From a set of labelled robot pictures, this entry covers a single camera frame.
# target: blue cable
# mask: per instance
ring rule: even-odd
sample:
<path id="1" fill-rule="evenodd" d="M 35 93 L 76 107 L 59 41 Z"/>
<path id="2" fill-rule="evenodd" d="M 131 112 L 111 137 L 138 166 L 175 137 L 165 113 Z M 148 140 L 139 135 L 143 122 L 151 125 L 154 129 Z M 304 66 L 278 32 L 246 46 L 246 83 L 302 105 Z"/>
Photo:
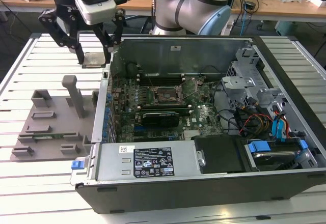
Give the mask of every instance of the blue cable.
<path id="1" fill-rule="evenodd" d="M 246 21 L 246 13 L 247 13 L 247 8 L 246 8 L 246 5 L 244 6 L 244 20 L 243 20 L 243 23 L 242 23 L 242 28 L 241 28 L 241 32 L 240 32 L 240 36 L 242 36 L 242 32 L 243 32 L 243 27 L 245 26 L 245 21 Z"/>

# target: blue latch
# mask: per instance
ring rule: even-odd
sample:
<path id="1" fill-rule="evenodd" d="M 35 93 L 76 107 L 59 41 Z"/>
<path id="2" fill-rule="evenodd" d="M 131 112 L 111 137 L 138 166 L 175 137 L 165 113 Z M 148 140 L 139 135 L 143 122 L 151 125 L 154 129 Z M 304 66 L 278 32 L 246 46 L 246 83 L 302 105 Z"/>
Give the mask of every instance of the blue latch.
<path id="1" fill-rule="evenodd" d="M 282 136 L 283 126 L 284 126 L 284 121 L 280 121 L 276 132 L 276 138 L 280 139 L 282 142 L 285 141 L 285 139 Z"/>
<path id="2" fill-rule="evenodd" d="M 300 140 L 300 145 L 301 145 L 301 147 L 302 147 L 302 150 L 308 148 L 308 145 L 307 145 L 307 143 L 306 143 L 305 140 Z"/>
<path id="3" fill-rule="evenodd" d="M 274 120 L 273 125 L 271 127 L 271 133 L 273 136 L 276 136 L 276 131 L 277 131 L 277 120 Z"/>
<path id="4" fill-rule="evenodd" d="M 83 160 L 74 160 L 71 164 L 72 170 L 82 170 L 84 169 L 85 162 Z"/>
<path id="5" fill-rule="evenodd" d="M 248 144 L 250 152 L 269 152 L 271 151 L 267 141 L 253 141 Z"/>

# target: slotted metal table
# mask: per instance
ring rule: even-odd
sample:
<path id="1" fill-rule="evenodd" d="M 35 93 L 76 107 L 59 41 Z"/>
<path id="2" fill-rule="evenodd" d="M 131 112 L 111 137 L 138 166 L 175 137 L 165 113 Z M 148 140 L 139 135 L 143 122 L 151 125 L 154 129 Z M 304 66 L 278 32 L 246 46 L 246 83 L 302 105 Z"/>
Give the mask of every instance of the slotted metal table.
<path id="1" fill-rule="evenodd" d="M 326 81 L 322 68 L 295 41 L 267 37 L 263 40 L 326 125 Z M 84 51 L 102 52 L 93 34 L 81 35 L 80 41 Z M 61 85 L 66 74 L 77 76 L 77 87 L 82 94 L 90 95 L 93 89 L 99 88 L 101 69 L 82 69 L 76 56 L 67 48 L 57 47 L 48 34 L 34 35 L 0 85 L 0 223 L 325 222 L 326 185 L 284 201 L 108 215 L 95 213 L 69 183 L 71 161 L 9 161 L 32 107 L 33 91 L 48 89 L 52 96 L 68 95 Z M 257 216 L 270 219 L 257 220 Z"/>

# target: circuit board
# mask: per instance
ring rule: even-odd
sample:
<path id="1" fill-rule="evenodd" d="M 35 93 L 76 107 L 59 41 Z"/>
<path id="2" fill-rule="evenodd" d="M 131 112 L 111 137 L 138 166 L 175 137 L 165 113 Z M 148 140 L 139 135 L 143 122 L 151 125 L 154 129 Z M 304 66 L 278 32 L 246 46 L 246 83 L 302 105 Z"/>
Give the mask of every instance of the circuit board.
<path id="1" fill-rule="evenodd" d="M 211 85 L 199 77 L 187 77 L 178 86 L 141 86 L 135 79 L 113 79 L 116 142 L 190 140 L 195 135 L 223 133 L 210 103 Z M 151 111 L 160 113 L 171 104 L 184 106 L 175 110 L 180 115 L 176 127 L 146 128 L 142 125 L 146 112 L 140 109 L 141 105 L 151 106 Z"/>

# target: screw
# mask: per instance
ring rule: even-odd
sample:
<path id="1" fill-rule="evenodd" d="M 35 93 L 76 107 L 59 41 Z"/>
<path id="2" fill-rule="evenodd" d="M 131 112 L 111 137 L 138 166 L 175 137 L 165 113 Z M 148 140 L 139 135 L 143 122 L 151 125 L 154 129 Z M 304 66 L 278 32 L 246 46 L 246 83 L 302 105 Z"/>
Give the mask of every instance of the screw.
<path id="1" fill-rule="evenodd" d="M 199 166 L 203 167 L 205 166 L 205 161 L 203 159 L 198 159 Z"/>

